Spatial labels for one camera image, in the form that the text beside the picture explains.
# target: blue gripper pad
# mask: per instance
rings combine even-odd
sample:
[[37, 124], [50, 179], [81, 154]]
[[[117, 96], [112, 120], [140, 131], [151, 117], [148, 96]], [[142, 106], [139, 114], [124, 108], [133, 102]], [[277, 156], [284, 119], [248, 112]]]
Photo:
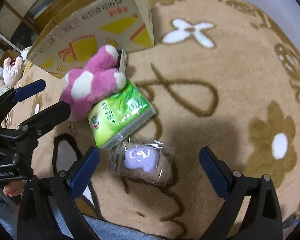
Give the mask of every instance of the blue gripper pad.
[[227, 199], [229, 196], [228, 182], [204, 148], [199, 152], [199, 162], [218, 197]]
[[86, 154], [79, 161], [74, 163], [74, 165], [79, 165], [79, 167], [77, 171], [75, 170], [76, 173], [74, 175], [69, 174], [69, 176], [72, 177], [69, 190], [72, 201], [82, 196], [99, 161], [99, 150], [95, 147], [90, 147]]
[[17, 88], [14, 95], [14, 102], [22, 102], [23, 100], [34, 96], [35, 94], [43, 91], [46, 88], [46, 82], [42, 79], [39, 79], [35, 82], [30, 83], [22, 88]]

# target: brown cardboard box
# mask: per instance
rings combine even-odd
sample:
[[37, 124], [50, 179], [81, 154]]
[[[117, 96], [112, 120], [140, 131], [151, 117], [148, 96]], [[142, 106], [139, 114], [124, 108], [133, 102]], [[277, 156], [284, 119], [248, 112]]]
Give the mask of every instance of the brown cardboard box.
[[18, 56], [20, 56], [19, 52], [7, 49], [0, 58], [0, 67], [3, 67], [3, 62], [7, 57], [16, 59]]
[[104, 44], [126, 52], [152, 47], [148, 0], [74, 0], [47, 24], [27, 59], [62, 78]]

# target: white butterfly-shaped pattern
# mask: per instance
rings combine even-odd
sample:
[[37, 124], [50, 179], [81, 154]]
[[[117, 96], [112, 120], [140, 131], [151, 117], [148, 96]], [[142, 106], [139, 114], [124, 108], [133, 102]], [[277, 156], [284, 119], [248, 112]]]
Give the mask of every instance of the white butterfly-shaped pattern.
[[201, 44], [203, 47], [212, 49], [215, 44], [211, 39], [202, 33], [202, 30], [210, 29], [214, 27], [213, 23], [210, 22], [200, 22], [196, 25], [192, 25], [189, 22], [177, 18], [172, 21], [173, 26], [176, 30], [169, 32], [164, 38], [163, 43], [173, 44], [184, 41], [191, 35]]

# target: pink plush toy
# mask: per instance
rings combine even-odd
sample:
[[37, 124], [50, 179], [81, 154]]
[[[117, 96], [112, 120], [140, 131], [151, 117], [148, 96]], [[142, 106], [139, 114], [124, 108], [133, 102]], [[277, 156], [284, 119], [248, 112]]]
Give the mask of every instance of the pink plush toy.
[[65, 75], [67, 82], [60, 101], [71, 106], [71, 121], [86, 118], [102, 99], [118, 93], [126, 85], [126, 77], [114, 66], [118, 53], [114, 46], [102, 46], [82, 69], [74, 68]]

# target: plastic packaging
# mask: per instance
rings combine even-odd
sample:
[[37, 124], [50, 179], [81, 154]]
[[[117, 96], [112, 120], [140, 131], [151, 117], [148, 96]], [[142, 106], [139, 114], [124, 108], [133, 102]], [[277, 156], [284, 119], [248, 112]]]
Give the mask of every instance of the plastic packaging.
[[97, 147], [111, 150], [153, 115], [155, 110], [150, 102], [127, 79], [120, 93], [92, 108], [88, 120]]
[[171, 175], [173, 147], [131, 135], [111, 150], [107, 169], [115, 174], [165, 186]]

